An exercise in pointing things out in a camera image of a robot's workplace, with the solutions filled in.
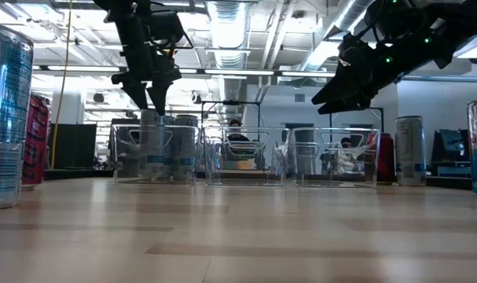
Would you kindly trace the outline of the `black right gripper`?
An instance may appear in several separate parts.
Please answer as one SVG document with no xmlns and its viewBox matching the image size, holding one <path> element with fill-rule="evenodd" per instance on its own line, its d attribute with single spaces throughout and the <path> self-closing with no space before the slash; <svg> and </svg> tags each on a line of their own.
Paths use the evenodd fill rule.
<svg viewBox="0 0 477 283">
<path fill-rule="evenodd" d="M 370 98 L 403 77 L 403 40 L 382 40 L 374 48 L 347 34 L 339 49 L 335 75 L 312 97 L 320 115 L 361 111 Z"/>
</svg>

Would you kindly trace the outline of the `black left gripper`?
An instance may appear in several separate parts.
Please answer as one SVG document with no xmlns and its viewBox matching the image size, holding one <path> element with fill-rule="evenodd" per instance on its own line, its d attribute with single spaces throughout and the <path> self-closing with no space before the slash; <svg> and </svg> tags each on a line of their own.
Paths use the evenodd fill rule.
<svg viewBox="0 0 477 283">
<path fill-rule="evenodd" d="M 176 43 L 155 41 L 149 36 L 150 17 L 127 15 L 115 20 L 127 70 L 112 76 L 114 84 L 123 84 L 122 90 L 139 109 L 147 109 L 145 83 L 152 81 L 146 90 L 159 115 L 165 114 L 167 91 L 172 82 L 182 77 L 174 63 Z"/>
</svg>

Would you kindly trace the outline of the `tall grey can blue band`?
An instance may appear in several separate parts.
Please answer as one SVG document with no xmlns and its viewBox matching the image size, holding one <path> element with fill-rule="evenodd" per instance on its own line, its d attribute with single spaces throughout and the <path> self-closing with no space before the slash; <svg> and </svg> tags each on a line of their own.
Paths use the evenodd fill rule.
<svg viewBox="0 0 477 283">
<path fill-rule="evenodd" d="M 198 142 L 198 118 L 191 115 L 178 115 L 174 128 L 174 165 L 176 180 L 190 182 L 196 167 L 196 144 Z"/>
<path fill-rule="evenodd" d="M 398 117 L 394 124 L 394 136 L 398 184 L 400 186 L 426 186 L 427 163 L 422 117 Z"/>
<path fill-rule="evenodd" d="M 165 124 L 166 125 L 175 125 L 176 118 L 173 116 L 166 116 L 165 117 Z M 168 127 L 168 143 L 165 148 L 165 174 L 166 177 L 171 179 L 172 178 L 172 163 L 173 163 L 173 142 L 174 142 L 174 132 L 172 127 Z"/>
<path fill-rule="evenodd" d="M 144 178 L 165 178 L 165 148 L 169 134 L 164 117 L 154 109 L 141 111 L 139 175 Z"/>
</svg>

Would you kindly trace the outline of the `clear plastic bin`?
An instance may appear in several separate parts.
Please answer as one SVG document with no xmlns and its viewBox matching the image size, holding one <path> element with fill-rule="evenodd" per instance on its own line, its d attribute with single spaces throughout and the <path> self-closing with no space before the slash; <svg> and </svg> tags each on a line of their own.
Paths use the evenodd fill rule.
<svg viewBox="0 0 477 283">
<path fill-rule="evenodd" d="M 372 181 L 365 173 L 365 155 L 370 146 L 367 137 L 377 129 L 300 127 L 292 130 L 289 146 L 295 162 L 295 184 L 320 188 L 376 188 L 376 175 Z M 341 148 L 342 138 L 350 138 L 352 148 Z M 339 169 L 339 152 L 343 150 L 354 158 L 354 170 Z"/>
<path fill-rule="evenodd" d="M 176 125 L 166 125 L 172 127 L 173 131 Z M 139 175 L 139 152 L 140 152 L 140 125 L 118 124 L 111 129 L 111 154 L 114 169 L 114 181 L 117 183 L 134 184 L 192 184 L 196 181 L 197 150 L 200 141 L 200 129 L 198 142 L 196 144 L 196 167 L 193 179 L 190 182 L 176 180 L 173 175 L 174 154 L 172 163 L 172 178 L 161 179 L 144 178 Z"/>
<path fill-rule="evenodd" d="M 282 186 L 288 173 L 288 130 L 280 127 L 206 127 L 205 181 L 209 186 Z"/>
</svg>

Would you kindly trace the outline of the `person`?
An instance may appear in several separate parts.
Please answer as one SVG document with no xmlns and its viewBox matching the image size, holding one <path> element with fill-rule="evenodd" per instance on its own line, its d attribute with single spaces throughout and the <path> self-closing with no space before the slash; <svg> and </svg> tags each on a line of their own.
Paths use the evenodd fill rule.
<svg viewBox="0 0 477 283">
<path fill-rule="evenodd" d="M 232 119 L 229 122 L 229 133 L 227 138 L 232 142 L 249 142 L 249 139 L 241 133 L 242 122 L 238 119 Z"/>
<path fill-rule="evenodd" d="M 350 138 L 342 138 L 340 141 L 341 148 L 352 148 L 353 144 Z M 341 150 L 339 152 L 339 169 L 342 172 L 351 172 L 354 170 L 354 158 L 350 153 L 346 153 L 345 151 Z"/>
</svg>

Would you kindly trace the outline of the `white pillar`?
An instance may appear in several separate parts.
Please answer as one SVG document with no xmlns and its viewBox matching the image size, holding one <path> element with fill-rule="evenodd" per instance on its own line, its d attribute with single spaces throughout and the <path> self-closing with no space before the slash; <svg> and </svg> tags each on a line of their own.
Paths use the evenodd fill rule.
<svg viewBox="0 0 477 283">
<path fill-rule="evenodd" d="M 58 121 L 59 124 L 83 124 L 87 96 L 87 88 L 84 81 L 76 77 L 66 77 L 63 102 L 59 119 L 57 110 L 61 100 L 62 77 L 55 77 L 53 83 L 53 96 L 51 101 L 51 123 Z"/>
</svg>

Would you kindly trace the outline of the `black partition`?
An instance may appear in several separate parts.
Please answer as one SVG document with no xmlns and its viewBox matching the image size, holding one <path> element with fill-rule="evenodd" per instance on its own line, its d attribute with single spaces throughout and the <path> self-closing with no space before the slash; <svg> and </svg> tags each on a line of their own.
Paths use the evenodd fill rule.
<svg viewBox="0 0 477 283">
<path fill-rule="evenodd" d="M 59 124 L 56 149 L 53 150 L 55 125 L 50 126 L 50 169 L 91 169 L 94 166 L 96 124 Z"/>
</svg>

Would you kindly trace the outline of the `long linear light fixture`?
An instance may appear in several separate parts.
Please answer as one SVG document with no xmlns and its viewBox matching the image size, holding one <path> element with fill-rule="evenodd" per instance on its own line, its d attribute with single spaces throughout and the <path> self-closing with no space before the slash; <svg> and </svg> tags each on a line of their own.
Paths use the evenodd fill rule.
<svg viewBox="0 0 477 283">
<path fill-rule="evenodd" d="M 36 65 L 33 67 L 36 72 L 71 72 L 76 74 L 103 73 L 112 74 L 115 72 L 125 72 L 127 67 L 112 66 L 63 66 L 63 65 Z M 179 68 L 183 75 L 236 75 L 236 76 L 279 76 L 279 77 L 309 77 L 309 78 L 332 78 L 335 72 L 300 72 L 284 70 L 254 70 L 254 69 L 205 69 L 205 68 Z"/>
</svg>

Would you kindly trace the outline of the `dark computer monitor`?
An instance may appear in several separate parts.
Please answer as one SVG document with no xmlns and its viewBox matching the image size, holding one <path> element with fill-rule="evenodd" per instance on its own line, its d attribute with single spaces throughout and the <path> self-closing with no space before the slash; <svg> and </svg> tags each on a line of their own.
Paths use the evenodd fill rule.
<svg viewBox="0 0 477 283">
<path fill-rule="evenodd" d="M 436 177 L 469 178 L 471 176 L 469 152 L 467 130 L 436 130 L 431 155 L 431 173 Z"/>
</svg>

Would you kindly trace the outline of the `black frame stand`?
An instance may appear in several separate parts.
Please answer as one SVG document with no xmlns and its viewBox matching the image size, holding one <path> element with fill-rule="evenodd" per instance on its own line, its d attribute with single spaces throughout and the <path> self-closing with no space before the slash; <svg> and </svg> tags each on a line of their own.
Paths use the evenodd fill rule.
<svg viewBox="0 0 477 283">
<path fill-rule="evenodd" d="M 330 127 L 364 125 L 368 128 L 376 128 L 384 132 L 384 109 L 380 107 L 371 107 L 362 111 L 329 114 L 328 125 Z"/>
<path fill-rule="evenodd" d="M 206 104 L 212 104 L 212 106 L 205 110 L 204 106 Z M 226 106 L 238 106 L 238 105 L 254 105 L 257 110 L 257 127 L 261 127 L 261 103 L 257 101 L 238 101 L 238 100 L 224 100 L 224 101 L 201 101 L 200 103 L 200 129 L 204 128 L 204 116 L 206 113 L 210 112 L 216 105 L 226 105 Z"/>
</svg>

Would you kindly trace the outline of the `silver diagonal ceiling duct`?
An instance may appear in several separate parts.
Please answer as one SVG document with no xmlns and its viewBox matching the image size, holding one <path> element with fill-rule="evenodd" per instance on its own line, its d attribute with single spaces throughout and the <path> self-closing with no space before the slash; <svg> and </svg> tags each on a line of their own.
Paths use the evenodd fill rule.
<svg viewBox="0 0 477 283">
<path fill-rule="evenodd" d="M 318 71 L 328 58 L 337 56 L 339 43 L 330 38 L 353 31 L 373 2 L 374 0 L 341 0 L 334 13 L 318 22 L 313 35 L 314 48 L 299 65 L 298 71 Z"/>
</svg>

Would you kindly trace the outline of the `silver corrugated ceiling duct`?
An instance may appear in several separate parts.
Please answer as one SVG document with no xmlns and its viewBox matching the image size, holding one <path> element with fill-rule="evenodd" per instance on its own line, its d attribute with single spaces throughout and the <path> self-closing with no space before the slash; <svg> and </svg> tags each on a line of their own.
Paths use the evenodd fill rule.
<svg viewBox="0 0 477 283">
<path fill-rule="evenodd" d="M 250 4 L 245 2 L 207 2 L 210 16 L 210 30 L 214 52 L 215 68 L 244 69 L 246 54 L 246 37 Z M 218 79 L 221 101 L 240 101 L 242 79 L 227 79 L 223 75 Z M 217 105 L 218 118 L 221 123 L 240 119 L 242 105 Z"/>
</svg>

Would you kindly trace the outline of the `black aluminium table frame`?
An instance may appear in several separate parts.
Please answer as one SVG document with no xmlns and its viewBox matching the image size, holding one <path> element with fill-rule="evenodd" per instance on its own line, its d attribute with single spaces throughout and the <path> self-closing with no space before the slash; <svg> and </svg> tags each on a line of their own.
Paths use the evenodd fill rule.
<svg viewBox="0 0 477 283">
<path fill-rule="evenodd" d="M 73 178 L 112 178 L 114 171 L 99 171 L 99 170 L 45 170 L 44 181 L 62 180 Z M 428 176 L 427 186 L 439 187 L 445 189 L 461 189 L 472 191 L 472 180 L 470 178 L 454 178 L 454 177 L 438 177 Z"/>
</svg>

